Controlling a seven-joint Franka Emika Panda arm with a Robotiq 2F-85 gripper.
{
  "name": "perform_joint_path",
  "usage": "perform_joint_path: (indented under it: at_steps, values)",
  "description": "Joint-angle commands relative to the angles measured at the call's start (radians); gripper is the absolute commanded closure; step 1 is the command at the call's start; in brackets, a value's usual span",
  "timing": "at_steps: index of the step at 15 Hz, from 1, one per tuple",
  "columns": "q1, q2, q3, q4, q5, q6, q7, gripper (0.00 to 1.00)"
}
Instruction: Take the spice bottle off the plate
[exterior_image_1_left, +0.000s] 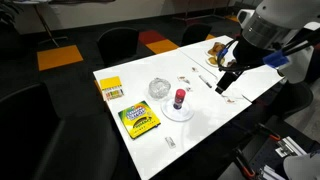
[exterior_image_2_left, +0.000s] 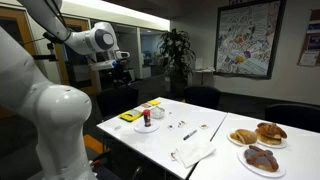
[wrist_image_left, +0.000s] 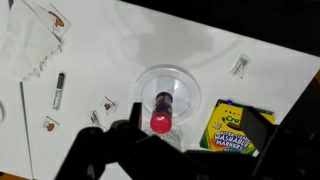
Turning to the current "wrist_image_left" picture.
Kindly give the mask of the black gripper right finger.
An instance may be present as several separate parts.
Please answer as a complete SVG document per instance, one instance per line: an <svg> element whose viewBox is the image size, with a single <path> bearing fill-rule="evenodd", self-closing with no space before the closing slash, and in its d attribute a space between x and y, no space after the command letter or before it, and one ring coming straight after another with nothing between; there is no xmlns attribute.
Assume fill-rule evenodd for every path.
<svg viewBox="0 0 320 180"><path fill-rule="evenodd" d="M245 106L241 117L240 129L254 147L262 153L276 126L252 106Z"/></svg>

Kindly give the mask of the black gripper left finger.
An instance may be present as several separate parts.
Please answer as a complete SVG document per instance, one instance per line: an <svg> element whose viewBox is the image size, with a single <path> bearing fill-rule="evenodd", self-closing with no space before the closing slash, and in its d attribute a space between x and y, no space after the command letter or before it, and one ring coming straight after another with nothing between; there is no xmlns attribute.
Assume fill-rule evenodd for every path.
<svg viewBox="0 0 320 180"><path fill-rule="evenodd" d="M142 127L142 103L135 102L132 106L129 121L136 127Z"/></svg>

